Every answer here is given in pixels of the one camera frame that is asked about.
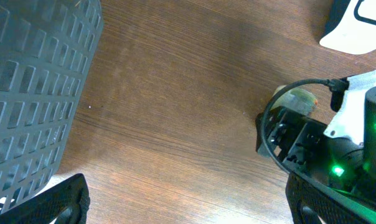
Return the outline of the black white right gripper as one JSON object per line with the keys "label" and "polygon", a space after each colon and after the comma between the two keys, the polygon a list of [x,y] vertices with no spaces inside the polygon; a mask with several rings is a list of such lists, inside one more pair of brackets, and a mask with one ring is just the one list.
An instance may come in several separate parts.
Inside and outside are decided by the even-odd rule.
{"label": "black white right gripper", "polygon": [[[284,106],[293,88],[324,85],[335,112],[325,124]],[[302,172],[331,187],[376,185],[376,70],[340,79],[310,78],[280,86],[255,119],[256,151],[285,172]]]}

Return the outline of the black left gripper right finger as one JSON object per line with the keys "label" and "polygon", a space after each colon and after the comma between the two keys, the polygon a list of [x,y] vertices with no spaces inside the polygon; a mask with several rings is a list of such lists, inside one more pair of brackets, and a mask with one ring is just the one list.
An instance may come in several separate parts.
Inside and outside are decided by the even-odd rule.
{"label": "black left gripper right finger", "polygon": [[294,223],[376,223],[376,205],[291,172],[285,189]]}

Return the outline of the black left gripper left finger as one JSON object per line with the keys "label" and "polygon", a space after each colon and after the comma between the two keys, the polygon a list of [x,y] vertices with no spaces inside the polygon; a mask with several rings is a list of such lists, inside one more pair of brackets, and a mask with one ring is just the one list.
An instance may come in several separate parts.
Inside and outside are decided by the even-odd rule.
{"label": "black left gripper left finger", "polygon": [[3,223],[86,224],[90,206],[83,174],[75,174],[45,192],[0,215]]}

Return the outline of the green lidded jar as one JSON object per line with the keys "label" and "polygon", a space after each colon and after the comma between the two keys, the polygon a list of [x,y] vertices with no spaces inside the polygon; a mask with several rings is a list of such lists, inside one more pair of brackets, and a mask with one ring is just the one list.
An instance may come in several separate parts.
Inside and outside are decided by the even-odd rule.
{"label": "green lidded jar", "polygon": [[271,109],[284,106],[297,113],[309,116],[317,108],[318,100],[314,94],[302,88],[293,88],[279,97]]}

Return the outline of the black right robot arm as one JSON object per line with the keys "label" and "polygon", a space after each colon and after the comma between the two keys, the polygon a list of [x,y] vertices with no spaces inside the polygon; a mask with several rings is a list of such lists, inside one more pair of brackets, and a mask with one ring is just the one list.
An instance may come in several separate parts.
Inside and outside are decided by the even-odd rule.
{"label": "black right robot arm", "polygon": [[324,80],[336,112],[329,124],[311,119],[310,80],[276,92],[256,117],[257,153],[289,178],[285,188],[296,223],[376,223],[376,70]]}

